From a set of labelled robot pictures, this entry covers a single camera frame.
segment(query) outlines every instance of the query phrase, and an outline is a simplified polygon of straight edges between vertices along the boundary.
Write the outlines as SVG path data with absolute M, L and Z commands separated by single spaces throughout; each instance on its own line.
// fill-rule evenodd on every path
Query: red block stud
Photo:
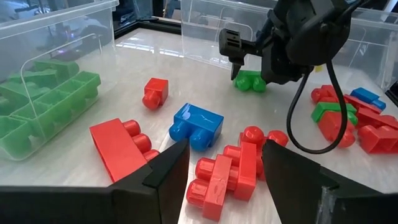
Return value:
M 373 111 L 373 113 L 376 113 L 376 114 L 381 113 L 381 110 L 379 108 L 377 108 L 373 105 L 370 105 L 368 103 L 365 103 L 356 97 L 344 94 L 344 99 L 346 100 L 347 103 L 352 104 L 357 111 L 359 111 L 360 108 L 365 108 L 365 109 L 369 109 L 369 110 Z
M 257 150 L 262 151 L 262 146 L 266 143 L 266 137 L 260 128 L 249 126 L 239 135 L 238 145 L 242 142 L 250 142 L 257 146 Z
M 356 113 L 356 117 L 358 118 L 358 124 L 356 125 L 357 128 L 371 125 L 376 129 L 381 126 L 390 126 L 391 128 L 398 130 L 398 122 L 390 115 L 379 115 L 374 113 L 373 110 L 360 108 Z
M 169 81 L 151 78 L 144 88 L 143 104 L 150 110 L 163 105 L 169 95 Z
M 137 128 L 139 129 L 139 125 L 135 124 L 134 132 L 132 128 L 126 129 L 119 119 L 90 128 L 94 144 L 113 182 L 133 173 L 147 163 L 129 134 L 136 133 Z
M 203 202 L 203 216 L 205 218 L 214 221 L 220 220 L 231 164 L 231 158 L 217 155 L 213 173 L 207 187 L 205 201 Z
M 289 137 L 283 132 L 279 130 L 273 130 L 268 132 L 267 139 L 274 140 L 279 145 L 286 147 L 289 142 Z
M 249 201 L 256 188 L 256 145 L 242 142 L 238 182 L 234 197 Z
M 398 153 L 398 131 L 389 126 L 375 128 L 371 125 L 358 130 L 361 148 L 371 154 Z
M 209 181 L 213 173 L 214 164 L 215 164 L 214 159 L 209 159 L 209 158 L 199 159 L 195 169 L 195 175 L 197 179 Z M 235 190 L 236 183 L 238 182 L 238 173 L 239 173 L 239 168 L 237 166 L 232 165 L 231 169 L 229 170 L 228 183 L 226 186 L 228 190 Z
M 326 140 L 330 142 L 336 140 L 338 132 L 340 130 L 340 126 L 341 126 L 340 112 L 326 111 L 323 114 L 321 120 L 318 122 L 318 127 L 321 130 L 323 136 L 325 137 Z M 338 147 L 346 148 L 354 144 L 355 142 L 355 137 L 353 134 L 354 129 L 355 129 L 354 125 L 348 120 L 346 131 Z

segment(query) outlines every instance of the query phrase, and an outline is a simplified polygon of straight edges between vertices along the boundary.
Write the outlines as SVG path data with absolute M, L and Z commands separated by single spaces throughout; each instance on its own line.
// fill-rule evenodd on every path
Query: black cable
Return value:
M 344 133 L 345 133 L 346 127 L 347 127 L 347 122 L 348 122 L 347 106 L 344 101 L 343 92 L 341 91 L 341 88 L 338 84 L 338 81 L 336 78 L 336 73 L 335 73 L 335 70 L 333 69 L 333 64 L 332 64 L 331 60 L 326 63 L 326 67 L 328 69 L 330 81 L 331 81 L 331 84 L 333 85 L 333 88 L 336 91 L 338 102 L 339 102 L 340 108 L 341 108 L 341 126 L 340 126 L 340 130 L 337 134 L 336 140 L 333 141 L 328 147 L 326 147 L 324 149 L 313 150 L 313 149 L 308 149 L 308 148 L 302 146 L 293 136 L 293 132 L 292 132 L 293 111 L 294 111 L 294 108 L 296 107 L 297 102 L 299 101 L 300 95 L 302 94 L 302 92 L 304 90 L 304 86 L 307 83 L 307 80 L 308 80 L 308 77 L 310 74 L 304 75 L 303 80 L 301 81 L 300 86 L 298 87 L 298 90 L 296 92 L 296 95 L 294 96 L 292 103 L 290 104 L 289 111 L 287 112 L 286 127 L 287 127 L 287 134 L 289 135 L 290 140 L 292 140 L 293 144 L 297 148 L 299 148 L 300 150 L 302 150 L 304 152 L 310 153 L 310 154 L 324 154 L 324 153 L 330 152 L 337 145 L 339 145 L 340 141 L 343 139 L 343 136 L 344 136 Z

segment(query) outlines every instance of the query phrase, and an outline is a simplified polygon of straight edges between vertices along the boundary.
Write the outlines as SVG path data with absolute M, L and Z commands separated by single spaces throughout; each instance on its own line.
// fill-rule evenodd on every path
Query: toy building block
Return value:
M 390 126 L 375 128 L 371 125 L 358 130 L 360 146 L 371 154 L 398 153 L 398 131 Z
M 150 110 L 163 105 L 169 95 L 169 81 L 151 78 L 144 88 L 142 103 Z
M 356 115 L 359 120 L 357 128 L 371 125 L 376 129 L 380 128 L 381 126 L 390 126 L 393 129 L 398 130 L 398 121 L 393 116 L 379 115 L 366 108 L 360 108 Z
M 374 100 L 371 103 L 373 106 L 379 108 L 381 111 L 383 111 L 384 109 L 386 109 L 387 105 L 385 102 L 381 101 L 381 100 Z
M 341 113 L 326 111 L 318 122 L 318 127 L 321 130 L 323 136 L 329 142 L 336 140 L 338 132 L 341 126 Z M 350 147 L 355 142 L 353 134 L 355 127 L 350 120 L 347 122 L 347 128 L 344 133 L 343 139 L 340 141 L 338 147 L 346 148 Z
M 91 127 L 90 133 L 113 182 L 147 164 L 154 154 L 159 154 L 154 151 L 146 154 L 150 152 L 150 139 L 140 134 L 141 129 L 133 120 L 122 123 L 113 119 Z
M 241 91 L 254 90 L 262 93 L 266 90 L 266 83 L 259 71 L 240 70 L 233 85 Z
M 85 98 L 91 99 L 98 96 L 98 86 L 101 85 L 100 75 L 97 73 L 82 71 L 75 75 L 72 80 L 82 82 L 85 88 Z
M 0 116 L 0 156 L 22 160 L 32 154 L 31 132 L 26 121 Z
M 347 115 L 348 119 L 356 124 L 358 119 L 355 117 L 356 109 L 353 105 L 347 103 Z M 338 103 L 318 103 L 314 111 L 311 114 L 311 118 L 314 122 L 318 123 L 322 118 L 324 112 L 326 111 L 341 111 L 340 105 Z
M 210 181 L 196 179 L 188 186 L 188 203 L 202 208 L 205 218 L 220 220 L 231 164 L 231 158 L 217 155 Z
M 22 78 L 17 73 L 10 76 L 8 81 L 22 83 Z M 58 80 L 57 71 L 54 69 L 46 69 L 39 72 L 26 71 L 24 72 L 24 81 L 33 82 L 39 87 L 49 87 L 51 89 L 62 83 L 61 80 Z
M 365 103 L 356 97 L 345 94 L 344 99 L 349 104 L 353 105 L 357 111 L 359 111 L 360 108 L 367 108 L 369 110 L 372 110 L 374 113 L 377 113 L 377 114 L 381 113 L 381 110 L 379 108 L 377 108 L 376 106 Z
M 311 92 L 311 99 L 314 103 L 338 103 L 337 94 L 332 85 L 322 85 Z
M 29 102 L 29 97 L 31 100 L 36 100 L 50 90 L 47 87 L 40 88 L 32 82 L 27 82 L 26 86 L 23 83 L 15 82 L 0 84 L 0 94 L 8 99 L 16 108 L 26 105 Z
M 174 141 L 189 138 L 192 149 L 204 151 L 218 139 L 223 121 L 223 116 L 187 103 L 174 115 L 169 134 Z
M 60 83 L 75 76 L 79 72 L 79 65 L 76 62 L 62 62 L 59 60 L 36 60 L 34 61 L 36 71 L 54 69 L 57 71 L 57 80 Z
M 350 96 L 356 97 L 365 103 L 372 103 L 379 98 L 376 94 L 362 87 L 353 90 Z

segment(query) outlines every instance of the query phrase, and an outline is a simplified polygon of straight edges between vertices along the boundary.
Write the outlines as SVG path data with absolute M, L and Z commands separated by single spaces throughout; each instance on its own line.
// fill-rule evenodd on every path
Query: blue block stud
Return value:
M 376 106 L 377 108 L 379 108 L 380 110 L 384 110 L 386 109 L 386 103 L 381 101 L 381 100 L 375 100 L 371 103 L 372 105 Z
M 376 94 L 374 94 L 371 91 L 368 91 L 362 87 L 353 90 L 350 95 L 357 97 L 358 99 L 360 99 L 361 101 L 363 101 L 365 103 L 372 103 L 373 101 L 375 101 L 379 98 L 379 96 L 377 96 Z
M 205 151 L 214 145 L 223 129 L 224 117 L 186 103 L 175 115 L 169 129 L 174 141 L 189 138 L 192 149 Z

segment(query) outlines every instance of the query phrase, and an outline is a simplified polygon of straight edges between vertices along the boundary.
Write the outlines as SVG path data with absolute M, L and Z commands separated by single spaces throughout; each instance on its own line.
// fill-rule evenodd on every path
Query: red toy block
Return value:
M 220 220 L 231 164 L 231 158 L 217 155 L 203 202 L 203 216 L 205 218 L 214 221 Z
M 240 146 L 242 142 L 253 143 L 257 146 L 258 151 L 262 151 L 262 147 L 266 143 L 266 137 L 260 128 L 249 126 L 239 135 L 238 145 Z
M 311 92 L 311 99 L 314 103 L 338 103 L 335 89 L 332 85 L 322 85 Z
M 360 108 L 356 113 L 358 118 L 357 128 L 371 125 L 373 127 L 380 128 L 381 126 L 390 126 L 395 130 L 398 130 L 398 122 L 391 115 L 379 115 L 366 108 Z
M 375 128 L 371 125 L 358 130 L 360 145 L 371 154 L 398 153 L 398 131 L 389 126 Z
M 337 138 L 337 134 L 341 126 L 341 113 L 326 111 L 321 120 L 318 122 L 318 127 L 321 130 L 326 140 L 333 142 Z M 338 147 L 350 147 L 355 142 L 353 134 L 355 127 L 350 120 L 347 122 L 347 128 L 344 133 L 343 139 L 340 141 Z
M 120 119 L 90 128 L 95 147 L 113 182 L 136 171 L 159 154 L 150 149 L 150 139 L 140 131 L 136 121 L 122 123 Z
M 239 162 L 238 182 L 234 197 L 249 201 L 256 188 L 256 145 L 242 142 Z
M 226 188 L 228 190 L 234 191 L 236 189 L 236 183 L 238 182 L 238 173 L 239 173 L 239 168 L 238 166 L 234 166 L 234 159 L 232 159 L 232 165 L 231 169 L 229 170 L 229 176 L 228 176 L 228 183 Z M 197 162 L 197 166 L 195 169 L 195 175 L 197 179 L 209 181 L 211 178 L 211 175 L 213 173 L 214 169 L 214 164 L 215 160 L 214 159 L 209 159 L 209 158 L 200 158 Z
M 144 88 L 143 104 L 150 110 L 163 105 L 169 95 L 169 81 L 151 78 Z
M 370 105 L 369 103 L 365 103 L 356 97 L 344 94 L 344 99 L 346 100 L 347 103 L 352 104 L 357 111 L 359 111 L 360 108 L 366 108 L 366 109 L 373 111 L 373 113 L 376 113 L 376 114 L 381 113 L 381 110 L 379 108 L 377 108 L 373 105 Z
M 225 146 L 223 155 L 232 158 L 232 165 L 239 166 L 240 157 L 241 157 L 241 148 L 236 146 Z M 263 173 L 263 166 L 262 166 L 262 151 L 256 152 L 256 174 L 260 179 L 261 174 Z

